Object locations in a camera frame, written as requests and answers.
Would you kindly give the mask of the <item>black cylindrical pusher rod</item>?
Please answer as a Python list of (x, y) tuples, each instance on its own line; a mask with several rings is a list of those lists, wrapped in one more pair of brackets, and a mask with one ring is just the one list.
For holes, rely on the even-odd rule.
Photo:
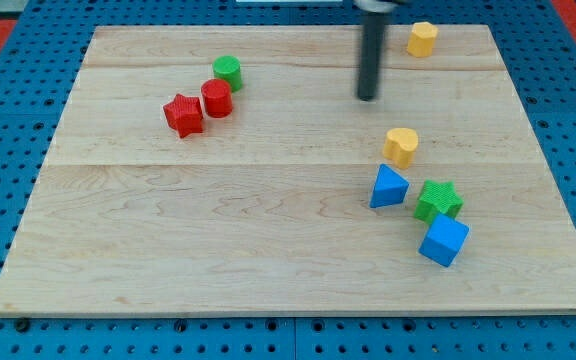
[(387, 14), (364, 11), (361, 20), (356, 95), (362, 101), (372, 101), (377, 96)]

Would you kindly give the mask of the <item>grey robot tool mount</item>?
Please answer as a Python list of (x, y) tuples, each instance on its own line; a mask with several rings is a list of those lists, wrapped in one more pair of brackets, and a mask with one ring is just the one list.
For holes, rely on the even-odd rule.
[(354, 0), (359, 9), (371, 13), (391, 13), (398, 6), (407, 3), (408, 0)]

